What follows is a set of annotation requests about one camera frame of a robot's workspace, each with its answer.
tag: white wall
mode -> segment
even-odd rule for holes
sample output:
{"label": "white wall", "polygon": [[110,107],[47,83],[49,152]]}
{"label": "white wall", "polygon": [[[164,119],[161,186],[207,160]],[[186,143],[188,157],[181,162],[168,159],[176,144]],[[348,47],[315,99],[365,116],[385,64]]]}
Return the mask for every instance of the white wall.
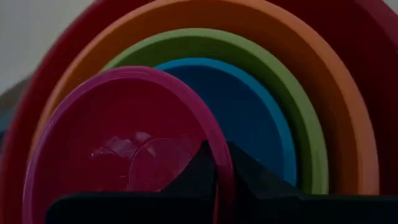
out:
{"label": "white wall", "polygon": [[93,0],[0,0],[0,94],[30,75]]}

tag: black stand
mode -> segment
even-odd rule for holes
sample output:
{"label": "black stand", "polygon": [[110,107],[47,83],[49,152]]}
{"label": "black stand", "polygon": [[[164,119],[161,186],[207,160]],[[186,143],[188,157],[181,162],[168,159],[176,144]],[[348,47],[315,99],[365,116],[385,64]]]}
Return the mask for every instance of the black stand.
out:
{"label": "black stand", "polygon": [[[235,223],[397,223],[397,197],[305,195],[229,143],[236,176]],[[213,223],[215,165],[207,142],[160,192],[82,193],[61,198],[46,224]]]}

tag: orange bowl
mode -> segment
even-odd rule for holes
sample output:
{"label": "orange bowl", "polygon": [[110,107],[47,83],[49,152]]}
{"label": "orange bowl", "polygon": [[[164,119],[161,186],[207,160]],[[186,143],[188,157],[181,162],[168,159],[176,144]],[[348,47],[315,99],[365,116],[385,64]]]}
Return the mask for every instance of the orange bowl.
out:
{"label": "orange bowl", "polygon": [[335,193],[379,193],[373,129],[349,71],[311,27],[263,0],[157,0],[126,14],[93,39],[63,74],[42,113],[33,147],[57,105],[118,53],[159,32],[189,27],[241,35],[281,60],[320,118]]}

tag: plastic bowl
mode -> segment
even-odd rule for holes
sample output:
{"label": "plastic bowl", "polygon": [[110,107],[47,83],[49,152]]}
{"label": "plastic bowl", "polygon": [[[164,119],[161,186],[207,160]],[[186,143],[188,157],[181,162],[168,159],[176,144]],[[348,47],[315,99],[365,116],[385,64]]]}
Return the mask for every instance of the plastic bowl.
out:
{"label": "plastic bowl", "polygon": [[156,66],[184,57],[208,57],[235,65],[257,78],[286,115],[300,155],[300,188],[309,194],[328,193],[328,162],[317,115],[294,76],[257,44],[225,31],[180,29],[149,37],[120,53],[105,68]]}
{"label": "plastic bowl", "polygon": [[183,58],[155,68],[183,81],[207,104],[225,137],[295,185],[292,134],[278,104],[245,71],[219,60]]}
{"label": "plastic bowl", "polygon": [[220,209],[230,212],[234,174],[228,147],[200,97],[154,68],[104,72],[74,90],[49,120],[27,171],[24,223],[43,223],[50,204],[68,194],[160,190],[203,140],[216,164]]}
{"label": "plastic bowl", "polygon": [[126,14],[69,66],[47,102],[36,135],[60,101],[118,53],[159,32],[188,27],[229,31],[273,53],[303,86],[320,118],[328,154],[339,165],[330,169],[335,193],[379,193],[374,133],[349,71],[311,27],[267,1],[158,0]]}

